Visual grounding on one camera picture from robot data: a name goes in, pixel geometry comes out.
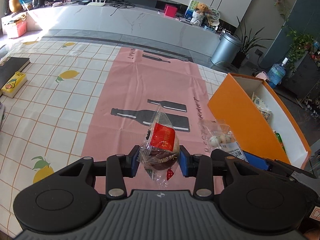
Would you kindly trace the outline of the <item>green sausage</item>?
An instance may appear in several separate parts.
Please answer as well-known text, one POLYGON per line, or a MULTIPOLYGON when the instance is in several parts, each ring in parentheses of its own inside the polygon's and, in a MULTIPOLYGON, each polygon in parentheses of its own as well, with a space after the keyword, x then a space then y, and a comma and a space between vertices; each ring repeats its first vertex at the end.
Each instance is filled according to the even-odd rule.
POLYGON ((282 148, 283 151, 286 153, 285 146, 284 146, 284 143, 283 143, 283 140, 282 140, 280 134, 279 134, 277 131, 274 131, 274 134, 275 134, 277 140, 279 141, 279 143, 280 143, 280 145, 281 145, 281 148, 282 148))

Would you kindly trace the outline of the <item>yogurt ball clear packet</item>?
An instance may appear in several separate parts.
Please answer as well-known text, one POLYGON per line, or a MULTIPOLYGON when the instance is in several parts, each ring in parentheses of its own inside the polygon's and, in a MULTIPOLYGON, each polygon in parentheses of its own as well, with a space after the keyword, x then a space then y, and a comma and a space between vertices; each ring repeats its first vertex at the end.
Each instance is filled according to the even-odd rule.
POLYGON ((220 149, 248 162, 229 125, 223 120, 199 120, 198 126, 208 151, 220 149))

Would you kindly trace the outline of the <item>red date candy packet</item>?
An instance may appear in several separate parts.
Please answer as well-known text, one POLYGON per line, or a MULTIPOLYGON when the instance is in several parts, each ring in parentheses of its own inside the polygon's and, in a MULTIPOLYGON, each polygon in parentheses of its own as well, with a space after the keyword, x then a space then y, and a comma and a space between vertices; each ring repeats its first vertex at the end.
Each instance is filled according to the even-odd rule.
POLYGON ((164 108, 159 105, 140 146, 138 161, 151 180, 163 189, 175 174, 179 155, 180 143, 176 131, 164 108))

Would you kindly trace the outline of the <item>fries snack bag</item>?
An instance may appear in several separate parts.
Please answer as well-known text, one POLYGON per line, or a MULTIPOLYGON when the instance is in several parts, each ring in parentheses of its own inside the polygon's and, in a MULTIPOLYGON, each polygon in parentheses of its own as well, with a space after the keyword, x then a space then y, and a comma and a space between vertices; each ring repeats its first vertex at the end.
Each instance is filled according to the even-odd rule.
POLYGON ((255 93, 252 94, 252 102, 257 107, 257 109, 260 112, 260 114, 264 117, 264 119, 269 124, 271 119, 272 119, 273 113, 268 108, 266 103, 264 103, 264 101, 261 98, 259 98, 255 93))

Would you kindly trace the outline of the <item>pink small heater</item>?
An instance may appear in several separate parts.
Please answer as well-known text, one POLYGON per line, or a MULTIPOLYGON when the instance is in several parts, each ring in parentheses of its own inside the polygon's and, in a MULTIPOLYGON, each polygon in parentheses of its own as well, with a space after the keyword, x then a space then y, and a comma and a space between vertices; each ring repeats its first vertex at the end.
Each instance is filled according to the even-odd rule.
POLYGON ((255 77, 265 81, 269 80, 268 75, 265 72, 259 72, 255 77))

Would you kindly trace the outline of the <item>pink bottle print mat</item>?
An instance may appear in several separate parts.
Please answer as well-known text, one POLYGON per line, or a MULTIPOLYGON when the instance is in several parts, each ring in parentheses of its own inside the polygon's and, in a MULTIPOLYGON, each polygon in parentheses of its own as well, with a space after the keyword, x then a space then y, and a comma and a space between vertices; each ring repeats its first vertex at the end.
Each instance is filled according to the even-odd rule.
POLYGON ((211 96, 225 75, 204 66, 121 48, 109 67, 91 122, 83 156, 105 161, 143 143, 158 106, 178 119, 179 142, 191 154, 209 154, 199 120, 213 120, 211 96))

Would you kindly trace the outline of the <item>blue water jug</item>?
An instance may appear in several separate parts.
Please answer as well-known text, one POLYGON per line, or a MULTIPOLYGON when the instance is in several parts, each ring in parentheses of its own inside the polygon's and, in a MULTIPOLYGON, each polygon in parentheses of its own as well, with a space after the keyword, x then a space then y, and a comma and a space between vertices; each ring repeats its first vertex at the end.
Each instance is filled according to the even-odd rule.
POLYGON ((285 65, 288 62, 288 58, 283 59, 282 63, 275 63, 267 73, 268 84, 271 88, 275 88, 278 83, 286 74, 285 65))

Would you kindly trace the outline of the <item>silver trash can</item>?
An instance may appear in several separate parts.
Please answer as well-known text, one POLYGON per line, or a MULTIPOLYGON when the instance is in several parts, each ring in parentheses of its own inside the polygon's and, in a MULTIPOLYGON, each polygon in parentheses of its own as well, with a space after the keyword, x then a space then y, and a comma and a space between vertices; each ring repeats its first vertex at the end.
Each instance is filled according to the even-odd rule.
POLYGON ((231 63, 241 48, 242 42, 237 37, 224 33, 220 36, 220 42, 210 60, 213 64, 219 62, 231 63))

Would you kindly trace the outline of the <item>potted green plant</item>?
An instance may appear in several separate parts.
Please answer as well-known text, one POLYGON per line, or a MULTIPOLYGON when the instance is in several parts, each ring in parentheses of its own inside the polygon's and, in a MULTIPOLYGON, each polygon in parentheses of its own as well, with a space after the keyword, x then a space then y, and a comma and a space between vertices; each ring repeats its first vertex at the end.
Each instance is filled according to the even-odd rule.
POLYGON ((259 34, 265 29, 265 27, 260 28, 255 33, 252 33, 252 29, 247 32, 247 27, 245 20, 240 22, 239 18, 236 17, 238 20, 239 28, 240 28, 240 35, 235 34, 235 37, 240 41, 241 46, 238 52, 236 53, 235 58, 232 61, 232 65, 236 68, 240 68, 242 62, 248 55, 248 52, 253 48, 266 48, 264 45, 259 44, 260 41, 272 41, 272 38, 261 38, 259 34))

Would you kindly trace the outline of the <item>hanging vine plant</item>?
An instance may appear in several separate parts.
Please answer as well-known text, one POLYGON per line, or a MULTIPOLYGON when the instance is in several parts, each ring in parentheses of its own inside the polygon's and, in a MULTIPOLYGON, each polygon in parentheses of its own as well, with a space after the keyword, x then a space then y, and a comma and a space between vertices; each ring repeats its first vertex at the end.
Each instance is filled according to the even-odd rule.
POLYGON ((289 25, 289 15, 291 9, 287 7, 286 0, 274 0, 274 6, 277 7, 281 18, 284 20, 282 29, 287 30, 286 36, 291 38, 292 42, 288 50, 289 70, 294 73, 298 68, 298 62, 303 59, 309 49, 313 46, 313 36, 304 32, 299 32, 289 25))

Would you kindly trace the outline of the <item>yellow tissue pack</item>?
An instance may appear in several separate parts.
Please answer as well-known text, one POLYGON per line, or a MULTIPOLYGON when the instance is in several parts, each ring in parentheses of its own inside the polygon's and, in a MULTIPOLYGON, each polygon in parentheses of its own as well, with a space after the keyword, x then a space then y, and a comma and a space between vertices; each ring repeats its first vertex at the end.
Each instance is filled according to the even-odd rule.
POLYGON ((1 93, 13 98, 20 88, 26 83, 27 75, 22 72, 16 72, 9 81, 1 88, 1 93))

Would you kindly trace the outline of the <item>white marble tv cabinet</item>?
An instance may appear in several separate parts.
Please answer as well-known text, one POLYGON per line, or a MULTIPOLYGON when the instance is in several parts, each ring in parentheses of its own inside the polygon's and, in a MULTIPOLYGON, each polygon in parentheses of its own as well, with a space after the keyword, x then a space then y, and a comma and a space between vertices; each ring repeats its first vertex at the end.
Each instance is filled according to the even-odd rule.
POLYGON ((90 30, 129 35, 212 55, 219 35, 156 11, 139 7, 116 9, 111 6, 63 5, 31 10, 29 30, 90 30))

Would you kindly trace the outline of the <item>teddy bear bouquet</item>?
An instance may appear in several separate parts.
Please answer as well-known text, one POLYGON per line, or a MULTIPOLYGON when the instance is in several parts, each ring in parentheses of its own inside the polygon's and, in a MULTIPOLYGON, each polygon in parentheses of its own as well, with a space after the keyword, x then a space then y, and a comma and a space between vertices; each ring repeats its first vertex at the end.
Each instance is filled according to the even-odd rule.
POLYGON ((220 24, 220 12, 196 0, 190 1, 184 17, 199 27, 213 28, 220 24))

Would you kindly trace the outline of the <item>red small box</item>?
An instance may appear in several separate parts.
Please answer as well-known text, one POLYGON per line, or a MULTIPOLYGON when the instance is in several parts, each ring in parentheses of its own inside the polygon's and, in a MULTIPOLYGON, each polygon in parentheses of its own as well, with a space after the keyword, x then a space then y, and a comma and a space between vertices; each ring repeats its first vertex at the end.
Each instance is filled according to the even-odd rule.
POLYGON ((167 17, 175 18, 178 8, 176 6, 166 4, 164 8, 164 15, 167 17))

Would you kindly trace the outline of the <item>pink white storage box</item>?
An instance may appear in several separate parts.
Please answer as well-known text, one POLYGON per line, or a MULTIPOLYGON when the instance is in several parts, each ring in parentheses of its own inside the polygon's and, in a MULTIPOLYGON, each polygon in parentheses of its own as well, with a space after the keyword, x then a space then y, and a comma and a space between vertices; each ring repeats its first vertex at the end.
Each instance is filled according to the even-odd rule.
POLYGON ((18 18, 15 20, 1 19, 2 31, 8 38, 19 38, 27 32, 26 18, 18 18))

